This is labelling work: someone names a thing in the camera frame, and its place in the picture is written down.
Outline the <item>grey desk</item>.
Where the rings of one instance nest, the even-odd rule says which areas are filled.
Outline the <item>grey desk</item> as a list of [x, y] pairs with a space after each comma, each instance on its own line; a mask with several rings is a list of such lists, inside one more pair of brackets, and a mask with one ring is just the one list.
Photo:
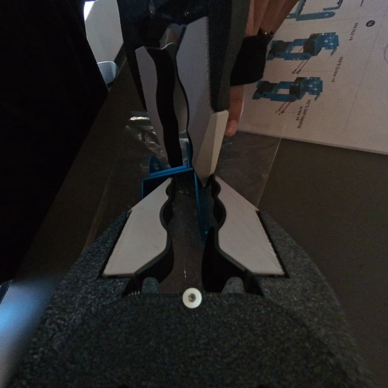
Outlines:
[[[127, 63], [96, 121], [142, 111]], [[27, 258], [22, 279], [29, 342], [54, 286], [84, 250], [119, 134], [95, 124], [56, 196]], [[258, 207], [317, 264], [343, 306], [361, 354], [387, 387], [387, 155], [280, 140]]]

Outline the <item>clear plastic bag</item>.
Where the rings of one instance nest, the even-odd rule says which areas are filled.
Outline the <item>clear plastic bag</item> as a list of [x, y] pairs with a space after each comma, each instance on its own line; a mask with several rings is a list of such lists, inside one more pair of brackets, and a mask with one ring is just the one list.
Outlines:
[[[156, 138], [146, 114], [137, 112], [137, 115], [142, 119], [131, 120], [132, 112], [129, 112], [121, 118], [95, 122], [104, 124], [109, 135], [117, 130], [119, 141], [84, 251], [120, 214], [141, 200], [141, 181], [148, 176], [148, 161], [154, 151], [158, 152], [158, 146], [153, 143]], [[224, 138], [215, 173], [258, 207], [279, 143], [279, 138], [246, 132]], [[174, 266], [161, 288], [165, 293], [182, 293], [190, 287], [203, 291], [201, 270], [205, 246], [199, 230], [193, 174], [179, 174], [175, 182], [173, 217], [168, 224]]]

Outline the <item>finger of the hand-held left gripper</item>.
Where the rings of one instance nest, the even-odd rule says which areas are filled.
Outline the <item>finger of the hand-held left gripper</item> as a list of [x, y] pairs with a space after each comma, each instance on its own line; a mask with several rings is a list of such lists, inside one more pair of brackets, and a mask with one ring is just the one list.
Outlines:
[[177, 45], [135, 50], [149, 119], [172, 168], [182, 166], [179, 126], [174, 107]]
[[215, 172], [229, 113], [214, 112], [210, 98], [208, 18], [187, 25], [177, 51], [179, 80], [187, 97], [192, 166], [205, 187]]

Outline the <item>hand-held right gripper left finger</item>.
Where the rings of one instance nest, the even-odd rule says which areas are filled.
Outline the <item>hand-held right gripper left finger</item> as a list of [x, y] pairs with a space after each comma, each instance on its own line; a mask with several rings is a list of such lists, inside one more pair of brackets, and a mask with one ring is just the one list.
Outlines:
[[168, 177], [136, 204], [118, 238], [102, 273], [103, 277], [133, 277], [155, 264], [170, 243], [162, 211], [170, 199]]

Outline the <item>grey mesh object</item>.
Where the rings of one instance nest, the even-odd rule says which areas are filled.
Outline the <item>grey mesh object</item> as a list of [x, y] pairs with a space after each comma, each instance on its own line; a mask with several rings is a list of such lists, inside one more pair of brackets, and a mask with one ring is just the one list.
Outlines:
[[118, 76], [118, 66], [114, 61], [98, 62], [98, 67], [106, 85], [111, 85]]

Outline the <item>assembly instruction manual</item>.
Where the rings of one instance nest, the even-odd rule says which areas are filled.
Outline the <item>assembly instruction manual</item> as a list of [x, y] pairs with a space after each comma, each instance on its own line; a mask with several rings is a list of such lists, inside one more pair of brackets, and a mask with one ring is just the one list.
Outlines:
[[298, 1], [239, 130], [387, 154], [388, 1]]

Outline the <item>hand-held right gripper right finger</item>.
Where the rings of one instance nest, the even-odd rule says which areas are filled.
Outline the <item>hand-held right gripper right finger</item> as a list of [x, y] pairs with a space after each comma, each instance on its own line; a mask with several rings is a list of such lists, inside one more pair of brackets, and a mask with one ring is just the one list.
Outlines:
[[216, 219], [215, 248], [242, 271], [284, 276], [278, 254], [261, 222], [258, 209], [220, 177], [211, 182]]

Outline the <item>blue metal bracket assembly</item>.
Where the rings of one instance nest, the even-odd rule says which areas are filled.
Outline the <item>blue metal bracket assembly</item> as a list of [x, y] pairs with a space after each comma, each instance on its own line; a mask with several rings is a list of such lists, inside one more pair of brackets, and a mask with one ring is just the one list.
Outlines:
[[142, 199], [149, 195], [154, 189], [161, 185], [168, 177], [175, 177], [179, 174], [191, 174], [194, 177], [197, 217], [201, 240], [206, 242], [210, 229], [210, 216], [208, 212], [208, 200], [206, 189], [202, 186], [196, 172], [192, 167], [192, 147], [190, 142], [186, 143], [187, 163], [174, 168], [162, 167], [160, 160], [156, 156], [151, 156], [148, 161], [148, 177], [142, 180]]

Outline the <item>person's left hand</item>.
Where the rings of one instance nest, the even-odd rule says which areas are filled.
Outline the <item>person's left hand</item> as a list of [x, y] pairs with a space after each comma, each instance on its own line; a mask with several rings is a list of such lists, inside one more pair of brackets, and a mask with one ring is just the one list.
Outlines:
[[230, 105], [225, 136], [238, 128], [244, 104], [244, 86], [262, 78], [267, 48], [274, 33], [287, 18], [297, 0], [252, 0], [240, 46], [230, 75]]

